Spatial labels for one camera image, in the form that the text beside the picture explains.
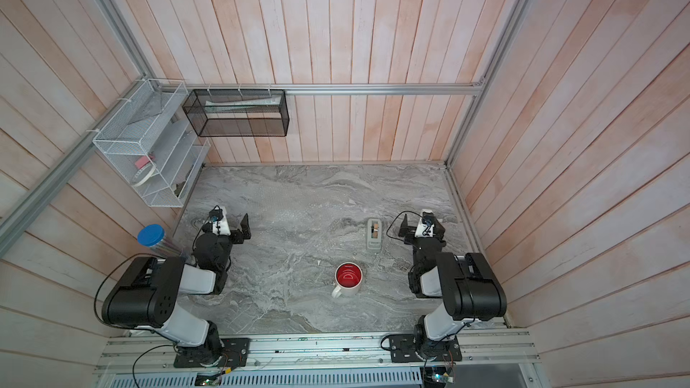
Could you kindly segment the red white ceramic mug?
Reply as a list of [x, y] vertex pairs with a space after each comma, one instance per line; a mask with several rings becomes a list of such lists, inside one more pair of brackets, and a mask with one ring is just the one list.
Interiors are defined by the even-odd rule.
[[354, 296], [359, 292], [363, 278], [363, 271], [356, 263], [341, 264], [334, 273], [335, 288], [332, 291], [332, 298]]

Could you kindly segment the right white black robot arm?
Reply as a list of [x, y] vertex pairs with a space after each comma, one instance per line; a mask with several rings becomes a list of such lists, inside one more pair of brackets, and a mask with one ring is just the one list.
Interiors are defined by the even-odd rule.
[[398, 215], [393, 237], [413, 249], [409, 289], [418, 298], [438, 298], [441, 304], [420, 317], [413, 333], [387, 336], [386, 348], [395, 363], [454, 362], [462, 358], [458, 334], [473, 323], [505, 316], [508, 300], [482, 253], [446, 251], [446, 230], [433, 212], [420, 212], [416, 224], [409, 222], [409, 215], [409, 210]]

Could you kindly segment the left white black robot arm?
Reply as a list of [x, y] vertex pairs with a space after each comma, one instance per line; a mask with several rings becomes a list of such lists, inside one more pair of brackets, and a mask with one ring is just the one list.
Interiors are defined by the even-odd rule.
[[175, 368], [246, 365], [250, 340], [220, 337], [217, 325], [177, 305], [179, 295], [215, 296], [223, 292], [231, 251], [252, 238], [248, 215], [232, 229], [226, 211], [215, 206], [192, 246], [193, 264], [183, 256], [143, 254], [129, 264], [102, 304], [104, 324], [151, 331], [172, 343]]

